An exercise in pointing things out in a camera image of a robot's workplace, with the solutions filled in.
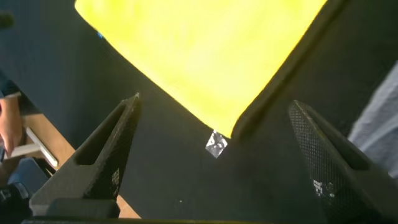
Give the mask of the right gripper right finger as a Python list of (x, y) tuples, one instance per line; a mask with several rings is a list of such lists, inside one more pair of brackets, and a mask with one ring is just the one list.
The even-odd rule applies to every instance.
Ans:
[(309, 105), (289, 118), (323, 216), (328, 222), (397, 221), (397, 182)]

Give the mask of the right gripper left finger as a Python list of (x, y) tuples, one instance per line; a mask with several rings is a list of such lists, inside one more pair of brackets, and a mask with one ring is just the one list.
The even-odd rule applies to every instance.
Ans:
[(119, 194), (141, 115), (139, 95), (122, 100), (32, 196), (35, 217), (117, 217)]

